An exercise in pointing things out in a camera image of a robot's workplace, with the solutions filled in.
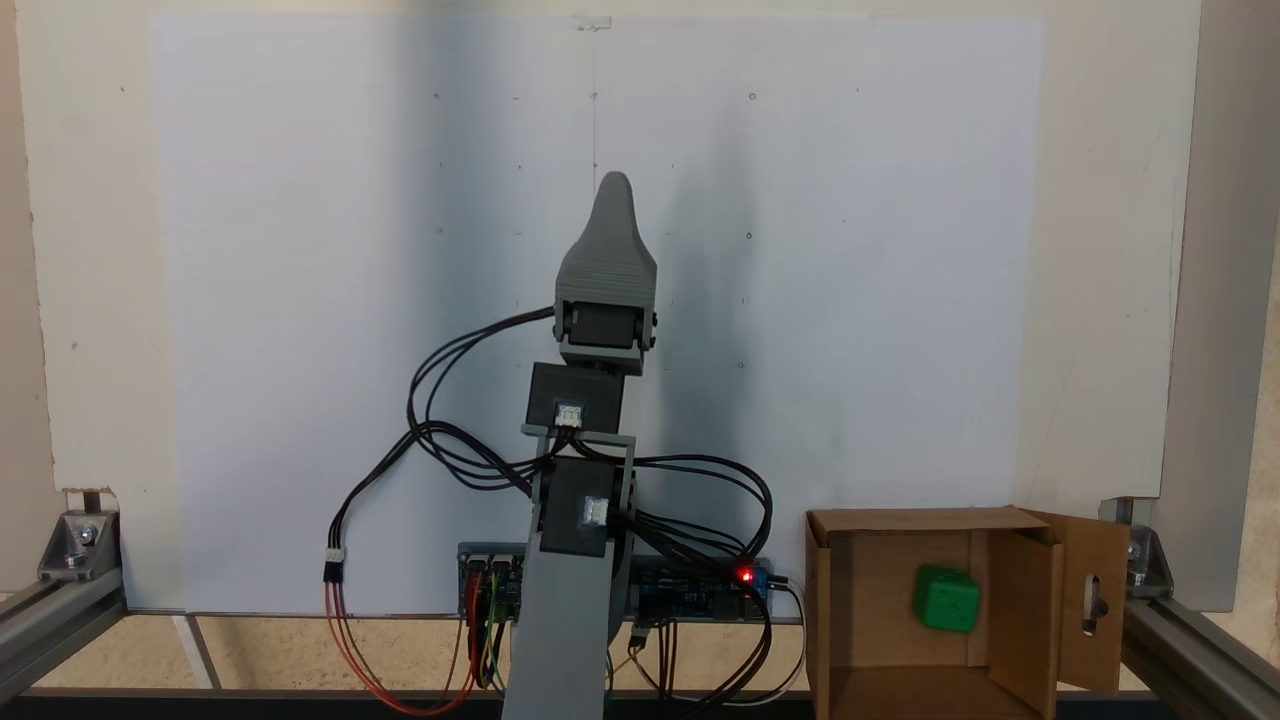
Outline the grey wide fixed gripper finger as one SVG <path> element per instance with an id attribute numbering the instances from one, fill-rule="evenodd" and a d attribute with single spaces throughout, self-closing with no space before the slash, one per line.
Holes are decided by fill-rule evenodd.
<path id="1" fill-rule="evenodd" d="M 657 260 L 640 236 L 628 177 L 602 178 L 588 223 L 556 277 L 558 304 L 653 306 Z"/>

